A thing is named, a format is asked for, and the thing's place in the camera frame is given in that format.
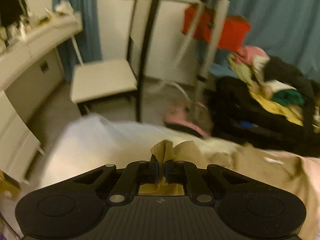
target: red bag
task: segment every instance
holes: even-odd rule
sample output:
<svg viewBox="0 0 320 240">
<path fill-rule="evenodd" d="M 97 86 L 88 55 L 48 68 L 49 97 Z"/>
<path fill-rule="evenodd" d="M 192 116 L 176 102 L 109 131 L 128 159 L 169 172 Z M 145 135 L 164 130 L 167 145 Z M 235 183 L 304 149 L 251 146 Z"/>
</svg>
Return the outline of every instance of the red bag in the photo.
<svg viewBox="0 0 320 240">
<path fill-rule="evenodd" d="M 215 11 L 212 9 L 206 9 L 202 15 L 196 33 L 195 39 L 203 39 L 209 43 L 211 37 L 211 29 L 209 23 L 214 16 Z M 196 8 L 190 6 L 185 10 L 184 26 L 182 33 L 187 34 L 188 29 L 192 23 L 193 17 L 196 15 Z M 243 45 L 244 38 L 247 32 L 251 30 L 251 25 L 241 16 L 227 16 L 221 38 L 218 44 L 219 49 L 228 49 L 236 52 Z"/>
</svg>

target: wall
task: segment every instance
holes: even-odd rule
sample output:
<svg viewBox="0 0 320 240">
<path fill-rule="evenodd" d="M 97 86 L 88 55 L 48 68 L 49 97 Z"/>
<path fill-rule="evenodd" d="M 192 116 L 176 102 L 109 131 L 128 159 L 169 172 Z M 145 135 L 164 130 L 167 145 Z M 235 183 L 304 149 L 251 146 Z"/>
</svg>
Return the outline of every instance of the wall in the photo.
<svg viewBox="0 0 320 240">
<path fill-rule="evenodd" d="M 52 0 L 27 0 L 27 3 L 38 16 L 45 14 L 44 7 L 52 7 Z M 103 59 L 125 57 L 132 5 L 133 0 L 98 0 Z M 174 56 L 184 38 L 180 31 L 186 6 L 187 4 L 172 1 L 161 2 L 146 68 L 147 76 L 161 78 L 165 70 L 172 67 Z M 183 62 L 172 75 L 173 80 L 193 84 L 195 63 L 195 48 L 192 44 Z"/>
</svg>

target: white seat cushion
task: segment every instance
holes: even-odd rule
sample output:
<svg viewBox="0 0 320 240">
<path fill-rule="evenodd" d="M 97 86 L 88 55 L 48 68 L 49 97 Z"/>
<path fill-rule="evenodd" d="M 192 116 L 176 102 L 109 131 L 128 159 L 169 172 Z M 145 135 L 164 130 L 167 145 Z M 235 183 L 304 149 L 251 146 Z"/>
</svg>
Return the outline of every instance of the white seat cushion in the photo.
<svg viewBox="0 0 320 240">
<path fill-rule="evenodd" d="M 96 61 L 74 69 L 71 100 L 86 102 L 137 90 L 137 80 L 125 59 Z"/>
</svg>

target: chair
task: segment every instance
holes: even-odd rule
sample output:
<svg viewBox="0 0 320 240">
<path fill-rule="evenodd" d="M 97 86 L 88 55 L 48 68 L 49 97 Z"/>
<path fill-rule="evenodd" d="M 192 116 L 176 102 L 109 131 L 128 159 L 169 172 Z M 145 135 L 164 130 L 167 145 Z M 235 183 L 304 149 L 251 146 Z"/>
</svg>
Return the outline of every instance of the chair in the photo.
<svg viewBox="0 0 320 240">
<path fill-rule="evenodd" d="M 133 96 L 136 98 L 136 121 L 141 122 L 144 67 L 159 1 L 135 0 L 126 59 L 84 64 L 76 40 L 72 37 L 80 66 L 74 69 L 71 100 L 78 105 L 82 116 L 96 101 Z"/>
</svg>

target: blue curtain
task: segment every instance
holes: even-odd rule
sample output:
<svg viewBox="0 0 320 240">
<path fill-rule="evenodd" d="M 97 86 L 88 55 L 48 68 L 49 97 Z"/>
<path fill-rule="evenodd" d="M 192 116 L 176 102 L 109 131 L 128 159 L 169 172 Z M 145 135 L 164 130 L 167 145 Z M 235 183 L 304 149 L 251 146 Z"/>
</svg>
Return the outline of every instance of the blue curtain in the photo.
<svg viewBox="0 0 320 240">
<path fill-rule="evenodd" d="M 230 7 L 252 25 L 246 45 L 258 46 L 320 82 L 320 0 L 231 0 Z M 227 54 L 218 51 L 215 62 L 228 65 Z"/>
<path fill-rule="evenodd" d="M 52 0 L 53 8 L 62 0 Z M 97 14 L 97 0 L 66 0 L 75 11 L 82 13 L 83 32 L 76 36 L 79 50 L 84 62 L 101 60 L 100 36 Z M 72 42 L 66 41 L 58 47 L 67 81 L 72 79 L 72 71 L 79 64 Z"/>
</svg>

